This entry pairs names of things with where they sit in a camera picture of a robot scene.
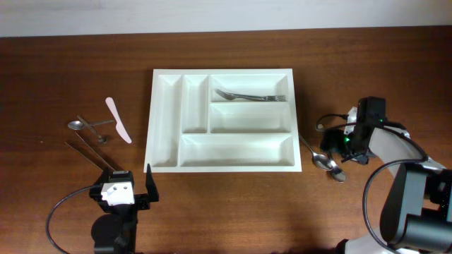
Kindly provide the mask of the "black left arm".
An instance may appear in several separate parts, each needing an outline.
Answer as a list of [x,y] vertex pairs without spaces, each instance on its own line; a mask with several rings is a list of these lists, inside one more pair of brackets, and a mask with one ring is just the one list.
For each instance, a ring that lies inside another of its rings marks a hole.
[[104,170],[89,190],[92,198],[105,213],[91,228],[95,253],[135,253],[138,212],[149,210],[160,197],[150,165],[145,170],[147,192],[134,193],[131,171]]

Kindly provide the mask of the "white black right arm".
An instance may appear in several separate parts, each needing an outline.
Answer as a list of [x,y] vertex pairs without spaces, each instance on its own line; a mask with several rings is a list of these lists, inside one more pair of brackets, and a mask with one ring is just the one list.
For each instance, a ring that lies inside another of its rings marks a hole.
[[[357,107],[343,114],[345,124],[326,128],[321,149],[340,154],[343,161],[367,164],[372,157],[382,162],[368,178],[362,211],[368,234],[344,239],[336,253],[450,253],[451,170],[434,161],[401,123],[386,117],[386,101],[364,97]],[[368,216],[368,194],[379,173],[388,169],[394,177],[384,203],[379,227]]]

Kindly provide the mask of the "steel tablespoon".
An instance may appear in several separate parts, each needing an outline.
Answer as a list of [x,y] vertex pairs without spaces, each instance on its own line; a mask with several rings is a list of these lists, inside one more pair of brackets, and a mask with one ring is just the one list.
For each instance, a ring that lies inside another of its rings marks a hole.
[[308,150],[311,152],[311,160],[312,162],[320,169],[323,169],[324,171],[331,171],[331,160],[321,153],[317,153],[314,151],[314,149],[311,147],[311,145],[299,134],[298,135],[299,140],[304,143],[304,145],[308,148]]
[[331,166],[331,170],[329,171],[330,176],[337,182],[343,183],[346,181],[345,172],[335,163],[333,160],[333,155],[331,152],[327,152],[327,156],[330,160],[329,165]]

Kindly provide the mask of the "steel fork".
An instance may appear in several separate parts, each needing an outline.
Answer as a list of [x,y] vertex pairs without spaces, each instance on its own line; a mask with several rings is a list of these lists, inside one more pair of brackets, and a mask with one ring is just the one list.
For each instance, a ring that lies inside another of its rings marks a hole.
[[270,96],[253,96],[253,95],[239,95],[231,94],[232,99],[247,99],[257,102],[284,102],[284,95],[270,95]]
[[251,95],[238,95],[228,92],[223,92],[222,90],[215,89],[215,92],[219,94],[219,96],[228,99],[228,100],[234,100],[234,99],[247,99],[251,101],[266,101],[267,99],[265,97],[259,97],[259,96],[251,96]]

